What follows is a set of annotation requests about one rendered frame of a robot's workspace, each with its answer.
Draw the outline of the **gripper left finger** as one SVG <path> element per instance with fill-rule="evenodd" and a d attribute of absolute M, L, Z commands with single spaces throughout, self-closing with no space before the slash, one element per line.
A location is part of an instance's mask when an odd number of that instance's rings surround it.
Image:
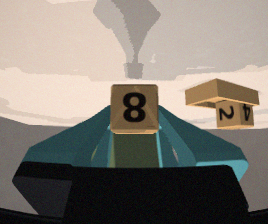
<path fill-rule="evenodd" d="M 29 147 L 22 162 L 109 167 L 113 137 L 113 132 L 110 130 L 110 115 L 111 108 L 108 105 L 91 118 Z"/>

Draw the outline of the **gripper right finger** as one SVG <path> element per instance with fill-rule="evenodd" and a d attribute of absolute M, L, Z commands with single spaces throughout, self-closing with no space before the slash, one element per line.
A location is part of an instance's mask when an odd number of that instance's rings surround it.
<path fill-rule="evenodd" d="M 240 147 L 178 118 L 161 105 L 158 113 L 156 139 L 160 167 L 229 165 L 240 181 L 249 166 Z"/>

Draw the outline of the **tan wooden cube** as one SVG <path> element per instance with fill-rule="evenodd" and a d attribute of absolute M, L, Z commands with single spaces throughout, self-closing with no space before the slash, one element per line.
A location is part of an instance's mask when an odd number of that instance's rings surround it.
<path fill-rule="evenodd" d="M 113 84 L 110 130 L 116 134 L 153 134 L 159 130 L 156 84 Z"/>
<path fill-rule="evenodd" d="M 254 127 L 253 107 L 251 104 L 230 100 L 215 103 L 218 129 L 241 129 Z"/>

